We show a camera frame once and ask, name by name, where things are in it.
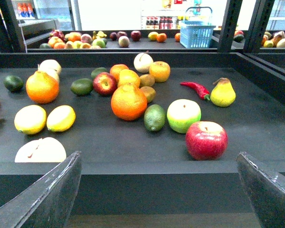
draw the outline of white pear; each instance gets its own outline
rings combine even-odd
[[[134,67],[140,73],[148,73],[151,63],[152,57],[145,52],[138,54],[134,59]]]
[[[66,159],[64,146],[52,137],[32,140],[17,152],[15,162],[63,162]]]
[[[39,66],[39,69],[48,69],[48,68],[56,70],[58,75],[60,75],[61,73],[61,65],[54,59],[44,60]]]

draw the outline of chili pepper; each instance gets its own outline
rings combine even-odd
[[[180,85],[194,89],[198,93],[200,99],[208,101],[210,100],[210,93],[205,86],[195,82],[181,82]]]

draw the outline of yellow pear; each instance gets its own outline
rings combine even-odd
[[[216,84],[210,94],[210,100],[213,104],[219,107],[227,107],[235,101],[236,93],[228,78],[221,77],[213,84]]]

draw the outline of yellow fruit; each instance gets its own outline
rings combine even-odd
[[[73,125],[75,119],[74,109],[68,105],[61,105],[48,115],[47,128],[52,132],[64,132]]]
[[[47,113],[38,105],[29,105],[20,109],[15,116],[16,129],[24,134],[36,134],[46,125]]]
[[[149,35],[148,35],[148,38],[149,38],[151,41],[156,41],[157,35],[158,35],[158,32],[150,32]]]

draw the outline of fruit display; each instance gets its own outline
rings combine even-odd
[[[263,35],[261,46],[264,48],[285,48],[285,32],[279,31],[271,34],[266,31]]]

